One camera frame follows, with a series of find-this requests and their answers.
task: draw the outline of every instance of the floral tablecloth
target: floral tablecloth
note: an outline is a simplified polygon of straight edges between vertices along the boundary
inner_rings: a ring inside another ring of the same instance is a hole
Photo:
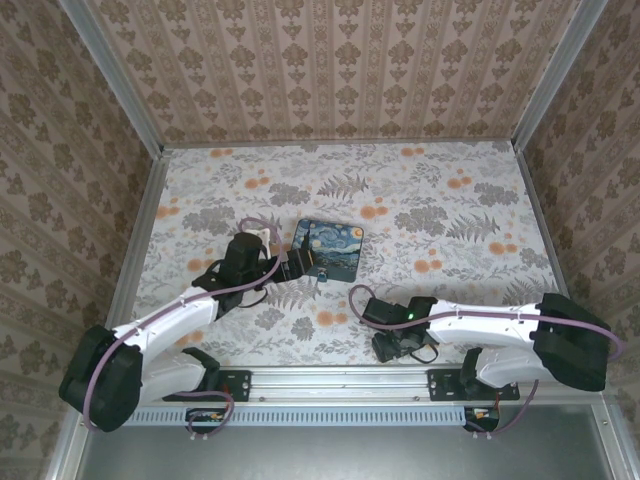
[[[247,216],[276,224],[285,248],[300,218],[362,227],[357,282],[391,302],[433,295],[506,305],[557,290],[506,141],[165,155],[171,161],[137,292],[137,318],[174,299],[222,258]],[[374,332],[348,306],[351,286],[310,277],[271,285],[262,304],[232,311],[175,348],[198,346],[225,365],[375,364]],[[366,295],[357,299],[363,308]],[[442,345],[440,361],[459,362],[466,348]]]

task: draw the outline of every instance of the starry night painting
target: starry night painting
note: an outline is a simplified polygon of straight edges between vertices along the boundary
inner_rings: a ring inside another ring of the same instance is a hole
[[[303,219],[296,227],[292,248],[309,245],[318,266],[348,270],[355,276],[363,233],[351,225]]]

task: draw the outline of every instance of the damask wallpaper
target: damask wallpaper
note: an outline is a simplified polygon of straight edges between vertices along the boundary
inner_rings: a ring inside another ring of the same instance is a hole
[[[46,469],[150,158],[55,0],[0,2],[0,478]]]
[[[611,377],[640,440],[639,1],[609,1],[526,158],[572,295],[628,341]]]
[[[579,0],[89,0],[165,144],[508,138]]]

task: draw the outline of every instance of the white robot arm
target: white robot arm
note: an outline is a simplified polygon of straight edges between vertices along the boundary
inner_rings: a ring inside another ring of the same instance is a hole
[[[108,432],[122,425],[141,401],[209,385],[217,378],[215,360],[192,351],[197,349],[177,355],[166,350],[240,305],[247,290],[261,289],[267,279],[275,283],[297,279],[313,265],[305,248],[271,257],[268,244],[269,230],[240,232],[224,259],[211,265],[179,298],[113,330],[89,329],[62,380],[60,397],[85,416],[88,406],[92,423]]]
[[[463,373],[467,380],[493,388],[556,380],[601,391],[609,338],[615,338],[606,323],[556,293],[546,293],[537,304],[509,307],[460,305],[434,297],[413,297],[404,307],[374,297],[360,318],[381,330],[372,340],[381,362],[428,344],[482,345],[481,351],[467,354]]]

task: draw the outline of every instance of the grey floor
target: grey floor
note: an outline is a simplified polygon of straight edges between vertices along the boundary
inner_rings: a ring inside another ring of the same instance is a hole
[[[461,427],[180,428],[90,438],[78,478],[245,480],[612,479],[589,407],[533,407],[492,440]]]

